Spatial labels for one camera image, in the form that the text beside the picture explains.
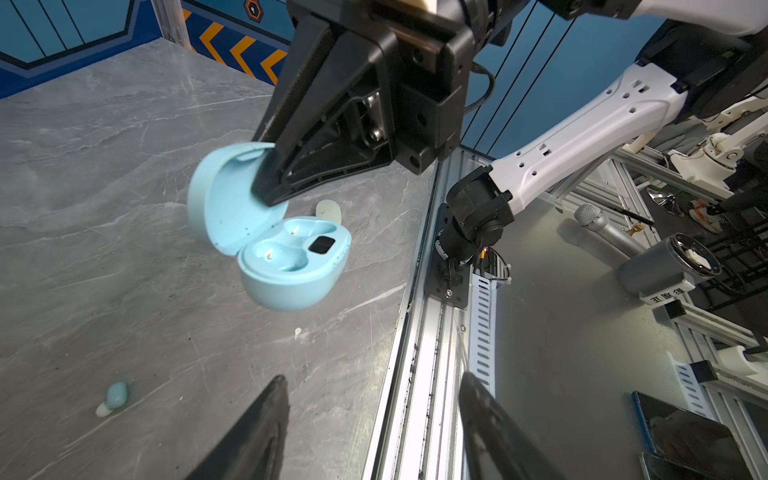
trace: charging case lid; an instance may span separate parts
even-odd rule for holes
[[[275,144],[247,142],[210,152],[197,165],[187,195],[187,215],[195,235],[224,255],[277,225],[288,202],[268,207],[250,192],[267,151]]]

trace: white ear tip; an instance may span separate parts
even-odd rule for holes
[[[341,207],[333,200],[321,200],[315,207],[315,216],[341,225]]]
[[[96,407],[96,416],[97,417],[104,418],[105,416],[109,415],[110,413],[112,413],[112,409],[107,407],[107,403],[106,402],[102,402],[101,405]]]

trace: orange chevron stripe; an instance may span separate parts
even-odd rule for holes
[[[240,64],[240,67],[243,69],[244,72],[246,72],[251,77],[255,77],[256,75],[253,74],[253,72],[250,70],[250,67],[248,67],[248,64],[243,60],[243,57],[241,55],[244,51],[248,49],[253,43],[256,41],[255,38],[251,37],[243,37],[242,40],[237,42],[237,45],[232,47],[230,50],[230,53],[233,57],[235,57],[235,60],[237,60],[237,63]]]
[[[214,39],[216,35],[221,31],[221,29],[224,28],[223,25],[219,25],[216,22],[210,24],[210,27],[208,27],[203,34],[200,36],[200,41],[203,42],[203,45],[205,45],[205,48],[208,49],[211,55],[213,55],[214,59],[221,63],[222,65],[226,65],[224,63],[224,60],[221,58],[221,55],[219,55],[219,52],[216,51],[213,45],[210,44],[210,41]]]
[[[272,71],[272,67],[274,67],[278,61],[283,60],[286,55],[288,54],[282,50],[275,50],[272,55],[264,58],[264,61],[261,62],[261,68],[263,68],[266,74],[269,75],[270,80],[275,85],[277,85],[277,75],[275,75],[275,72]]]

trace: black cable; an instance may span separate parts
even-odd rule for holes
[[[757,95],[759,95],[759,94],[763,93],[763,92],[765,91],[765,89],[766,89],[766,88],[768,88],[768,84],[764,85],[764,86],[763,86],[763,87],[762,87],[760,90],[756,91],[756,92],[755,92],[755,93],[753,93],[753,94],[746,94],[746,95],[744,96],[744,100],[746,100],[746,99],[747,99],[747,98],[749,98],[749,97],[757,97]]]
[[[471,104],[464,107],[464,114],[469,113],[470,111],[475,110],[480,105],[484,104],[488,99],[493,95],[493,90],[496,88],[496,77],[493,76],[493,74],[488,71],[487,68],[483,67],[479,63],[472,62],[472,71],[475,73],[480,73],[488,77],[488,88],[485,90],[485,93],[480,97],[478,100],[473,101]]]
[[[512,88],[515,86],[515,83],[517,83],[518,78],[520,78],[520,74],[523,72],[523,70],[525,70],[525,66],[528,64],[528,60],[531,59],[531,56],[533,55],[533,52],[536,51],[536,47],[538,47],[539,42],[544,37],[544,34],[547,32],[547,29],[549,28],[549,25],[552,23],[552,20],[554,20],[554,13],[549,18],[549,22],[547,22],[547,26],[544,27],[544,30],[542,30],[541,34],[538,36],[538,40],[536,40],[536,43],[533,45],[533,48],[528,53],[528,57],[525,58],[525,61],[523,62],[523,65],[520,67],[520,70],[518,71],[518,74],[515,76],[515,79],[509,85],[509,88],[507,88],[507,93],[504,94],[504,98],[502,98],[502,101],[500,101],[498,103],[496,111],[493,112],[493,116],[491,117],[491,120],[489,120],[488,123],[485,124],[485,129],[483,129],[482,134],[480,134],[480,137],[475,142],[474,148],[477,148],[478,145],[480,145],[480,140],[482,140],[482,138],[485,136],[485,132],[488,131],[488,127],[491,126],[491,124],[493,123],[493,119],[496,118],[496,114],[498,114],[499,109],[502,107],[502,105],[504,104],[505,100],[507,99],[507,95],[509,95],[509,92],[512,91]]]
[[[29,32],[29,36],[32,37],[32,40],[35,41],[35,45],[37,45],[38,48],[40,49],[40,53],[42,53],[44,57],[48,56],[45,53],[45,50],[43,50],[43,47],[41,47],[40,44],[38,43],[38,39],[35,37],[35,34],[32,33],[32,30],[29,29],[29,25],[27,25],[27,21],[24,20],[24,17],[22,17],[22,14],[21,12],[19,12],[18,8],[16,8],[16,4],[13,2],[13,0],[11,0],[11,7],[13,7],[13,9],[16,10],[16,15],[18,15],[18,17],[22,20],[22,23],[24,24],[24,26],[27,28],[27,31]]]
[[[549,61],[552,59],[552,57],[554,57],[554,53],[558,50],[558,48],[560,48],[560,44],[563,42],[563,40],[565,40],[565,36],[568,35],[569,31],[571,31],[571,27],[574,26],[574,23],[576,23],[575,20],[571,22],[571,24],[565,30],[565,33],[563,34],[563,36],[560,37],[560,41],[558,42],[557,45],[555,45],[554,50],[552,50],[552,53],[549,54],[549,58],[547,58],[547,61],[544,62],[544,66],[541,67],[541,70],[538,71],[538,74],[536,75],[536,78],[533,79],[531,86],[528,87],[528,90],[525,91],[525,94],[523,95],[523,98],[520,100],[520,103],[518,103],[518,106],[515,107],[515,111],[512,112],[512,115],[510,115],[509,118],[507,119],[507,123],[505,123],[504,127],[498,132],[498,136],[496,137],[496,140],[494,140],[493,143],[491,144],[491,147],[488,149],[488,153],[491,153],[491,150],[493,150],[493,147],[496,145],[496,142],[498,141],[499,138],[502,137],[502,134],[504,133],[504,130],[506,130],[507,126],[509,126],[509,122],[512,121],[512,118],[515,116],[516,113],[518,113],[520,106],[523,105],[525,98],[528,96],[529,93],[531,93],[531,89],[533,88],[534,85],[536,85],[536,81],[541,76],[541,73],[546,69],[547,65],[549,64]]]
[[[502,70],[504,69],[504,65],[507,63],[507,58],[509,58],[509,54],[512,53],[512,50],[515,49],[515,44],[518,42],[518,38],[520,38],[520,34],[525,29],[525,24],[528,23],[528,19],[531,17],[531,13],[533,13],[533,9],[535,6],[536,4],[534,3],[533,6],[531,6],[531,10],[528,11],[528,16],[525,17],[525,20],[523,21],[523,26],[521,26],[520,30],[518,30],[518,34],[515,36],[515,40],[512,42],[512,46],[509,48],[509,50],[507,50],[507,55],[504,56],[504,61],[502,61],[501,66],[499,66],[498,70],[496,71],[495,77],[498,77],[501,74]],[[467,129],[464,130],[464,134],[462,135],[462,142],[464,141],[464,137],[467,136],[467,133],[469,133],[469,129],[472,128],[472,122],[474,122],[475,119],[477,118],[478,112],[480,112],[479,108],[475,110],[475,114],[472,115],[472,119],[469,121],[469,125],[467,125]]]
[[[67,3],[64,0],[61,0],[61,4],[64,6],[64,10],[67,11],[67,15],[69,15],[69,20],[74,25],[74,30],[78,33],[78,37],[80,37],[80,41],[85,43],[85,40],[83,40],[83,36],[80,35],[80,28],[78,28],[78,24],[74,23],[74,18],[72,18],[72,14],[69,13],[69,8],[67,8]]]
[[[58,40],[61,42],[61,46],[63,47],[64,50],[67,50],[67,45],[64,45],[64,40],[61,40],[61,35],[58,34],[56,25],[53,25],[53,22],[51,21],[51,17],[48,16],[48,11],[45,10],[45,7],[43,6],[40,0],[38,0],[38,4],[40,5],[40,8],[43,9],[43,13],[45,13],[45,17],[48,19],[48,23],[50,23],[51,27],[53,27],[53,31],[56,32],[56,36],[58,37]]]
[[[479,255],[472,261],[472,265],[474,268],[480,269],[481,273],[480,276],[483,276],[483,273],[486,272],[484,261],[486,260],[489,263],[492,260],[497,260],[502,263],[502,269],[501,271],[498,271],[497,274],[494,276],[495,280],[506,280],[507,277],[511,274],[510,269],[507,267],[509,265],[506,260],[504,260],[504,257],[502,257],[498,251],[494,250],[493,247],[486,247],[485,249],[480,249],[478,252],[482,253],[482,251],[485,250],[485,258],[481,259],[479,258]]]

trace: hexagon logo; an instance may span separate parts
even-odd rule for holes
[[[264,10],[259,5],[259,0],[245,0],[245,11],[248,12],[248,18],[254,22],[261,22],[264,17]]]

